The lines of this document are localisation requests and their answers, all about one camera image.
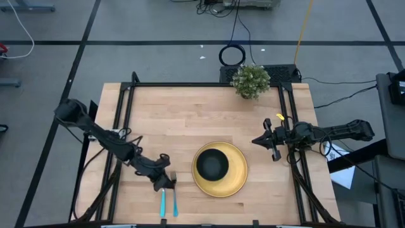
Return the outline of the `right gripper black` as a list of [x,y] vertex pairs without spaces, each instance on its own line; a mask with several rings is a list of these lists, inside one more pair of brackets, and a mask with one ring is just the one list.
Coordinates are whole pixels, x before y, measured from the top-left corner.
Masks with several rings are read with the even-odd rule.
[[271,149],[273,151],[272,159],[277,162],[281,159],[281,154],[277,149],[277,145],[285,144],[287,140],[287,131],[285,127],[276,127],[274,130],[271,129],[271,120],[266,118],[264,120],[265,132],[263,135],[252,140],[253,144],[257,144],[266,149]]

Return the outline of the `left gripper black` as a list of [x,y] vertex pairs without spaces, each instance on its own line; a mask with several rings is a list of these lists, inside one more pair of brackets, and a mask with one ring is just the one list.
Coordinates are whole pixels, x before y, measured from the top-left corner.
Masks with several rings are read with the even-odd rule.
[[[168,155],[160,155],[160,157],[169,157]],[[146,176],[151,182],[154,182],[154,190],[159,191],[162,188],[175,189],[176,186],[176,175],[171,174],[168,176],[165,169],[153,168],[153,160],[146,158],[145,156],[140,156],[136,159],[135,169],[137,173]]]

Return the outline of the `teal-handled spoon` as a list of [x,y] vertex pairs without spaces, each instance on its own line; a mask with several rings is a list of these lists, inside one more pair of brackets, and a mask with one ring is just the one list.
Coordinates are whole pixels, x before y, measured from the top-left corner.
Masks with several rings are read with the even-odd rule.
[[159,212],[159,216],[161,218],[165,217],[165,213],[166,213],[166,189],[163,188],[162,192],[161,192],[161,205],[160,205],[160,212]]

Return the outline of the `teal-handled fork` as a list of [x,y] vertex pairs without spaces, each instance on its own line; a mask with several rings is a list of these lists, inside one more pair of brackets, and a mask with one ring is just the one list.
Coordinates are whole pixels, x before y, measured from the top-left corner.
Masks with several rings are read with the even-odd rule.
[[170,173],[171,181],[173,182],[173,216],[178,217],[178,205],[177,205],[177,194],[176,194],[176,183],[177,183],[177,174],[172,171]]

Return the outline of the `yellow plate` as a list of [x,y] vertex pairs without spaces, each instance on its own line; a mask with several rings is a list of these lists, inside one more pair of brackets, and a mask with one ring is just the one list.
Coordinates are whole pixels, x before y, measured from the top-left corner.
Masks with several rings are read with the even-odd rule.
[[[208,181],[203,179],[197,172],[197,157],[206,149],[218,149],[225,153],[229,162],[229,169],[224,178],[218,181]],[[226,198],[240,191],[246,183],[248,176],[247,160],[242,151],[229,142],[210,142],[201,147],[195,154],[192,161],[192,176],[198,188],[216,198]]]

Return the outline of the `black bowl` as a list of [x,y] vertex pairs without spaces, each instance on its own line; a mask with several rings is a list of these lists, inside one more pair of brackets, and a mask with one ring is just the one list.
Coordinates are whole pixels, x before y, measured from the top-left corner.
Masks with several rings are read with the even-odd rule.
[[218,181],[226,176],[229,169],[228,158],[218,149],[206,149],[197,157],[198,174],[207,181]]

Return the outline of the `small potted green plant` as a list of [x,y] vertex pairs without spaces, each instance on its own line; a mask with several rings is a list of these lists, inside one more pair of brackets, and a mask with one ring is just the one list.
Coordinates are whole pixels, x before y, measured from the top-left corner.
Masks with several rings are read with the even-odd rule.
[[230,85],[242,98],[257,100],[260,94],[270,90],[270,79],[262,65],[241,65],[232,75]]

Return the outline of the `black perforated computer case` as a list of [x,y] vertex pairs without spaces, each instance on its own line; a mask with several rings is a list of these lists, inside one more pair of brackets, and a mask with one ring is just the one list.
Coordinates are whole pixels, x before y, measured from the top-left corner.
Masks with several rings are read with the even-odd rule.
[[[299,70],[292,65],[264,65],[264,69],[270,76],[270,82],[273,84],[281,82],[301,83]],[[220,68],[220,83],[229,83],[232,77],[237,73],[237,66],[222,66]]]

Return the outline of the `white paper sheet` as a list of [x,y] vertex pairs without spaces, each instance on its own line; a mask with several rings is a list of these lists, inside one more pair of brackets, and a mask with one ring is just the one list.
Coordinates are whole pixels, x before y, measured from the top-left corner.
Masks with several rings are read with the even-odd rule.
[[[335,144],[330,144],[329,142],[326,142],[324,144],[325,152],[328,152],[328,150],[330,149],[330,146],[333,146],[333,148],[330,150],[330,152],[327,155],[328,162],[330,162],[336,158],[339,158],[341,155],[349,154],[349,151],[344,150]],[[346,168],[346,169],[331,173],[330,177],[331,177],[332,182],[350,190],[351,186],[352,186],[352,180],[354,177],[354,171],[355,171],[355,167],[350,167],[350,168]]]

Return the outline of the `black beam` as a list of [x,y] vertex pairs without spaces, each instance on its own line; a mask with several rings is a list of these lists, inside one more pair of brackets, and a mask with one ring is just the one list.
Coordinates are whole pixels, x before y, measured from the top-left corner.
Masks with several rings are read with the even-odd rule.
[[338,172],[340,170],[350,168],[352,166],[368,162],[377,155],[388,155],[387,141],[385,139],[374,142],[361,149],[341,155],[340,157],[328,162],[328,169],[330,173]]

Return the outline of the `black screen device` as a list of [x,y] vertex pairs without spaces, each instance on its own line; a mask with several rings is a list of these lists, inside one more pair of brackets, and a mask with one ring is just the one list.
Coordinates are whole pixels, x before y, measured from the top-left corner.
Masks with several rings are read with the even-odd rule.
[[398,73],[389,73],[391,84],[389,94],[391,102],[395,105],[405,106],[405,69]]

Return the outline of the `grey equipment case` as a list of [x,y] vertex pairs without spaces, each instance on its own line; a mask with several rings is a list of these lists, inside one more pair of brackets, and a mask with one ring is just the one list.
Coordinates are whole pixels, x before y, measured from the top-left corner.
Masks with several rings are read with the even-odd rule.
[[271,9],[278,7],[282,0],[218,0],[223,6],[236,6],[239,7],[257,7],[263,9]]

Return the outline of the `short grey desk foot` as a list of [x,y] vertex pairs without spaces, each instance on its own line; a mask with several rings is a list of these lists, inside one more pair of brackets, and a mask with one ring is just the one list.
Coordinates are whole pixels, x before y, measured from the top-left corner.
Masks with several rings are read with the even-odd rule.
[[22,84],[21,80],[16,78],[1,78],[0,77],[0,86],[13,86],[20,87]]

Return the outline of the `long grey desk foot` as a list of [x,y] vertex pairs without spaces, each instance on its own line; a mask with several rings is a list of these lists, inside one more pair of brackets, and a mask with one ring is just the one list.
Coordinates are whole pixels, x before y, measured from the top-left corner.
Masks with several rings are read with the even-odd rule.
[[51,11],[55,12],[56,7],[53,4],[38,4],[38,5],[33,5],[28,3],[26,0],[14,0],[15,4],[13,3],[6,3],[6,4],[0,4],[0,11],[6,12],[6,11]]

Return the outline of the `black metal table frame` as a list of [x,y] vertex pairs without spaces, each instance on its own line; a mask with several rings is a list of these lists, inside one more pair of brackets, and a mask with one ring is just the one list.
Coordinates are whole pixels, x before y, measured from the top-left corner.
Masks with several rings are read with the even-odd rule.
[[[145,156],[155,160],[160,153],[170,156],[167,171],[177,173],[177,203],[179,215],[173,217],[173,191],[166,190],[168,224],[232,224],[261,225],[299,224],[294,181],[286,162],[288,149],[279,146],[282,159],[273,162],[271,151],[251,143],[263,133],[263,120],[271,118],[280,125],[281,113],[278,88],[271,88],[259,100],[245,100],[235,89],[219,83],[177,83],[162,87],[134,88],[128,139],[143,135],[140,146]],[[96,123],[105,129],[115,128],[114,119],[121,83],[105,83],[100,97]],[[227,198],[205,194],[195,184],[192,161],[205,144],[225,141],[238,147],[248,162],[248,176],[240,191]],[[103,151],[87,167],[77,198],[77,216],[90,207],[102,185],[106,159]],[[313,192],[323,206],[340,220],[330,180],[328,166],[319,153],[306,153]],[[114,223],[157,224],[161,191],[153,190],[147,177],[134,174],[132,167],[122,166],[116,188],[115,210],[109,214],[111,191],[104,200],[100,219],[112,217]]]

